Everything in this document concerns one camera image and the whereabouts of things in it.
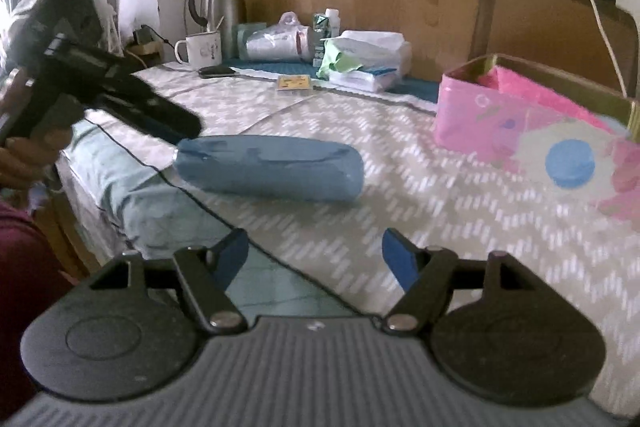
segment stainless steel jug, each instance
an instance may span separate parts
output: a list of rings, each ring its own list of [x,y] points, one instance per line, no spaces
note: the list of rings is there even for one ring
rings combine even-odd
[[[207,31],[215,31],[220,19],[220,39],[222,41],[222,58],[236,58],[238,43],[236,34],[238,25],[246,22],[246,6],[244,0],[207,0],[206,13],[202,16],[196,10],[196,0],[189,0],[191,17],[200,26],[206,26]]]

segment small bottle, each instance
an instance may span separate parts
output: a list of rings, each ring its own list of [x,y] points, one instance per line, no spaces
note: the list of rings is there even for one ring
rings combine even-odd
[[[329,17],[329,26],[331,27],[331,37],[340,35],[340,10],[327,8],[324,14]]]

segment screw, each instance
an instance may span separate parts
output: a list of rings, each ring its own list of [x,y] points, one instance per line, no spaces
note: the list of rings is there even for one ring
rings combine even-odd
[[[218,312],[211,315],[209,323],[214,328],[231,330],[233,328],[237,328],[240,324],[242,324],[242,316],[237,314],[236,312]]]
[[[413,331],[418,326],[418,319],[413,315],[399,313],[391,315],[386,320],[386,325],[392,331]]]

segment white cable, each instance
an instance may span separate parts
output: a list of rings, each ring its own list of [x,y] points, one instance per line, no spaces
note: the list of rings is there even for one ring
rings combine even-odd
[[[600,30],[600,34],[602,35],[602,40],[604,40],[605,45],[607,46],[607,50],[609,51],[609,56],[611,57],[611,62],[613,63],[613,69],[616,70],[616,76],[618,77],[618,81],[620,83],[620,89],[622,90],[622,96],[626,98],[626,86],[625,80],[622,78],[622,72],[620,71],[620,67],[618,65],[618,61],[616,60],[616,54],[613,52],[613,48],[611,47],[611,43],[609,42],[609,38],[607,37],[606,31],[602,26],[602,20],[600,20],[600,13],[598,12],[598,7],[596,6],[595,0],[591,1],[591,7],[593,8],[593,14],[596,16],[596,22],[598,23],[598,29]]]

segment round black pad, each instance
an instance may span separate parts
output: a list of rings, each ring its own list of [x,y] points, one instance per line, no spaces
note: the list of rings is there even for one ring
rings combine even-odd
[[[134,397],[172,379],[191,360],[194,326],[143,293],[66,296],[22,337],[22,361],[50,393],[75,401]]]
[[[588,393],[604,364],[602,337],[568,303],[540,300],[505,296],[445,315],[431,333],[436,360],[463,387],[507,405],[548,407]]]

